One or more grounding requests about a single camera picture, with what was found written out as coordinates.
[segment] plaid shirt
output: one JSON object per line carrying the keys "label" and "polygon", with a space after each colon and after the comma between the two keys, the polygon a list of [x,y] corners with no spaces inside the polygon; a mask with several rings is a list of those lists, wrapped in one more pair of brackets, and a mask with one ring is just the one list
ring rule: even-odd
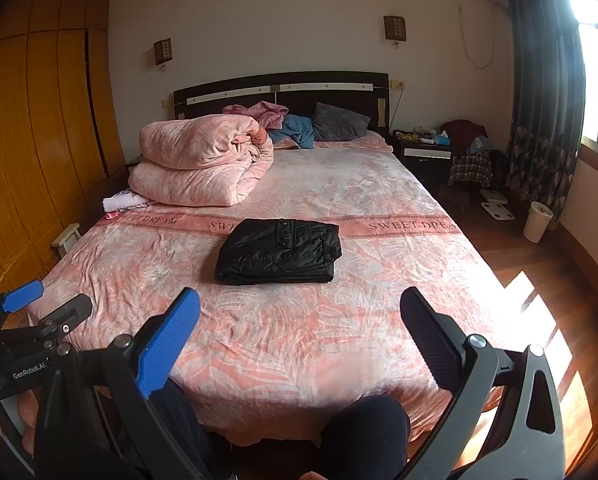
{"label": "plaid shirt", "polygon": [[490,184],[492,184],[490,153],[453,155],[453,167],[450,170],[448,185],[452,186],[455,180],[478,182],[483,187],[490,187]]}

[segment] white trash can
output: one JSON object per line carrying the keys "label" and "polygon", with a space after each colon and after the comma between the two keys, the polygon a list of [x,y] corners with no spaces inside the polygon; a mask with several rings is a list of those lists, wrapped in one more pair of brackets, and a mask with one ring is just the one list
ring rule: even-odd
{"label": "white trash can", "polygon": [[553,212],[544,204],[533,202],[528,210],[528,219],[524,227],[524,236],[535,244],[541,240],[548,223],[553,218]]}

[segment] curtain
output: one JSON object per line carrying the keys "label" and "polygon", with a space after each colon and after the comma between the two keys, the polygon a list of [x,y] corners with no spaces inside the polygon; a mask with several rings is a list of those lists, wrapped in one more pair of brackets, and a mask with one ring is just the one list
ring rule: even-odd
{"label": "curtain", "polygon": [[564,209],[582,140],[585,70],[568,0],[509,0],[515,89],[506,187]]}

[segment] silver bolt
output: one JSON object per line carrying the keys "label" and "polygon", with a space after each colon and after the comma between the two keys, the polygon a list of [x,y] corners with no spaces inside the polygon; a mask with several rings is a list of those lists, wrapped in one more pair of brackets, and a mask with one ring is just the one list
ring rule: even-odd
{"label": "silver bolt", "polygon": [[131,335],[122,334],[115,337],[113,342],[114,346],[116,346],[117,348],[126,348],[128,345],[130,345],[130,341],[132,341]]}
{"label": "silver bolt", "polygon": [[468,343],[475,348],[484,348],[487,344],[487,341],[483,335],[473,334],[468,338]]}
{"label": "silver bolt", "polygon": [[542,355],[544,355],[544,349],[541,348],[539,345],[537,344],[532,344],[528,347],[528,349],[530,350],[530,353],[533,355],[536,355],[537,357],[541,357]]}
{"label": "silver bolt", "polygon": [[57,347],[57,353],[59,355],[67,355],[69,351],[70,351],[70,343],[61,343]]}

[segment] hanging cable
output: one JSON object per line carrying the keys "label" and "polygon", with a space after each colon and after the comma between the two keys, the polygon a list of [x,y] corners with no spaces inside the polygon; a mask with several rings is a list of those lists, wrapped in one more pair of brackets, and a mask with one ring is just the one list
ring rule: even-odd
{"label": "hanging cable", "polygon": [[459,30],[461,32],[461,43],[464,46],[464,54],[466,54],[468,61],[470,61],[477,70],[483,70],[485,68],[488,68],[492,64],[492,61],[495,59],[495,15],[492,11],[492,6],[490,6],[490,21],[492,23],[492,44],[490,45],[490,59],[484,66],[477,65],[477,63],[474,62],[473,58],[470,57],[470,54],[468,54],[468,47],[466,46],[466,35],[464,34],[464,11],[461,7],[457,7],[457,10],[459,12]]}
{"label": "hanging cable", "polygon": [[394,112],[393,112],[393,118],[390,119],[390,124],[388,125],[388,133],[390,133],[390,130],[393,127],[393,121],[394,121],[394,117],[397,115],[397,110],[399,109],[399,103],[401,103],[401,96],[403,95],[403,88],[401,89],[401,91],[399,92],[399,100],[397,101],[397,105],[396,107],[394,107]]}

